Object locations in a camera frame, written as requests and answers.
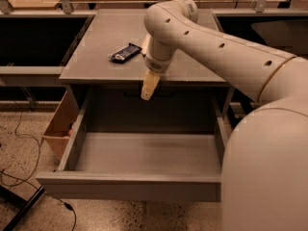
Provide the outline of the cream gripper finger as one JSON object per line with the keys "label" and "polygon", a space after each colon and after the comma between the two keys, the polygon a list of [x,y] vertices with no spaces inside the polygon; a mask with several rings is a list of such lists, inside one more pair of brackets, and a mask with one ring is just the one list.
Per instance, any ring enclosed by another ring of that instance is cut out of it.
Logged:
{"label": "cream gripper finger", "polygon": [[151,99],[155,89],[148,87],[148,86],[143,86],[141,89],[141,98],[145,101],[148,101]]}

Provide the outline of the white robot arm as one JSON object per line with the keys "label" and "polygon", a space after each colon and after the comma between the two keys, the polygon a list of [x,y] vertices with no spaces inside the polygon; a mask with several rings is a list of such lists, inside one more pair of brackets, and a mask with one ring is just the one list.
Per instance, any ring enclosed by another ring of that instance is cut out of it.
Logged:
{"label": "white robot arm", "polygon": [[259,103],[232,132],[221,176],[223,231],[308,231],[308,62],[202,27],[193,0],[151,6],[149,99],[180,49]]}

